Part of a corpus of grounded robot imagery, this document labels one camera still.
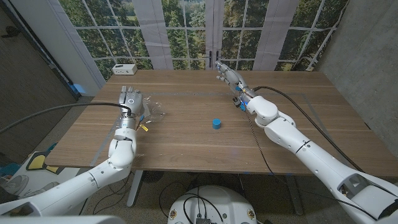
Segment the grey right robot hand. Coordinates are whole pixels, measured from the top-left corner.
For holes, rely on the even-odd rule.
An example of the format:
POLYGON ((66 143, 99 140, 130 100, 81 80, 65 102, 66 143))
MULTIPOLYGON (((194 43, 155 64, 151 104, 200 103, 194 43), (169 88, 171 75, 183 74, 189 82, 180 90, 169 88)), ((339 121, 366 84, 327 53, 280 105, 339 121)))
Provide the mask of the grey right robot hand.
POLYGON ((220 61, 216 61, 216 68, 220 73, 216 79, 225 82, 239 101, 247 104, 257 96, 254 90, 248 87, 240 73, 220 61))

